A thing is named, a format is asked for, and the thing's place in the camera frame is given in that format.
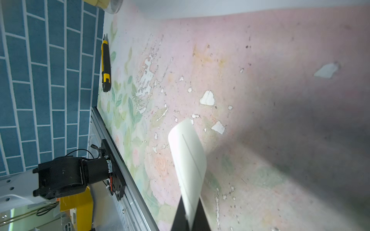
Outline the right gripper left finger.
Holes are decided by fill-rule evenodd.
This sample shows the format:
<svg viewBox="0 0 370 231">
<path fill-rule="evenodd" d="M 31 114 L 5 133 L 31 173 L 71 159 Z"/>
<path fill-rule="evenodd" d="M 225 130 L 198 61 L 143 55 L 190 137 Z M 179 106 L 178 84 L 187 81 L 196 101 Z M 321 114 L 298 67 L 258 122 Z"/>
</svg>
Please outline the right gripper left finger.
<svg viewBox="0 0 370 231">
<path fill-rule="evenodd" d="M 171 231 L 189 231 L 189 223 L 186 216 L 183 198 L 180 197 L 179 205 L 172 224 Z"/>
</svg>

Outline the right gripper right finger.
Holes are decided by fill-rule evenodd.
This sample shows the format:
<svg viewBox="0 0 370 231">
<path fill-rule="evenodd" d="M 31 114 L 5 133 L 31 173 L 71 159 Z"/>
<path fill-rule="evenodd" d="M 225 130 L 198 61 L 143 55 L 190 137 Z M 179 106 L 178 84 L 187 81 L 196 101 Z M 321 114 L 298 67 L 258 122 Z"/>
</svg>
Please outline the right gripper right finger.
<svg viewBox="0 0 370 231">
<path fill-rule="evenodd" d="M 211 230 L 212 229 L 206 217 L 202 201 L 201 199 L 199 199 L 194 217 L 194 222 L 192 225 L 192 231 L 211 231 Z"/>
</svg>

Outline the short white receipt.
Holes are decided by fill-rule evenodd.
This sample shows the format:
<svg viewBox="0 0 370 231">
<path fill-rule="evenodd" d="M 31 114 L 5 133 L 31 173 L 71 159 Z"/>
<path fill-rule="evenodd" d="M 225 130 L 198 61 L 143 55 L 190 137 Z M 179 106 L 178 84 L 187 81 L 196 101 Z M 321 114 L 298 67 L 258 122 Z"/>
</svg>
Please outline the short white receipt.
<svg viewBox="0 0 370 231">
<path fill-rule="evenodd" d="M 173 127 L 168 141 L 191 231 L 207 169 L 207 158 L 190 119 Z"/>
</svg>

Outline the white paper bag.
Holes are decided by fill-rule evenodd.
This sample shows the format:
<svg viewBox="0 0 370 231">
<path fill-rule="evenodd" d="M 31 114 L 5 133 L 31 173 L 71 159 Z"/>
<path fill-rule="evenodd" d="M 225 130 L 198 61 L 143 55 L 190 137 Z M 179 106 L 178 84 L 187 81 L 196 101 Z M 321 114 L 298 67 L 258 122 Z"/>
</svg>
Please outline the white paper bag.
<svg viewBox="0 0 370 231">
<path fill-rule="evenodd" d="M 159 0 L 133 1 L 147 17 L 177 19 L 222 16 L 265 10 L 369 5 L 363 0 Z"/>
</svg>

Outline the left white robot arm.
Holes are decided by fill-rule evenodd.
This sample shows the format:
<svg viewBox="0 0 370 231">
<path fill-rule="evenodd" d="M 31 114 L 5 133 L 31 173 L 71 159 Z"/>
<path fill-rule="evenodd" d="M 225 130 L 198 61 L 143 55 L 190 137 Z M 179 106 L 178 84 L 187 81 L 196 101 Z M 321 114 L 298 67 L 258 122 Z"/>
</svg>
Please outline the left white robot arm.
<svg viewBox="0 0 370 231">
<path fill-rule="evenodd" d="M 36 168 L 1 180 L 1 212 L 82 193 L 110 177 L 106 158 L 58 157 Z"/>
</svg>

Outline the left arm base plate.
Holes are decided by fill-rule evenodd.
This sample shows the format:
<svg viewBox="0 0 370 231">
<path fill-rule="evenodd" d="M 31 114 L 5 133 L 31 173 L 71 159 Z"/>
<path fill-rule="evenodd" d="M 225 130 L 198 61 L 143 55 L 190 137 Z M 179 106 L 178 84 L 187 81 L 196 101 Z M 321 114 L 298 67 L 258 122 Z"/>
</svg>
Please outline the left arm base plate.
<svg viewBox="0 0 370 231">
<path fill-rule="evenodd" d="M 101 154 L 107 160 L 109 172 L 109 189 L 111 195 L 115 195 L 116 199 L 120 201 L 125 195 L 126 180 L 122 175 L 117 160 L 114 157 L 112 150 L 106 139 L 101 141 Z"/>
</svg>

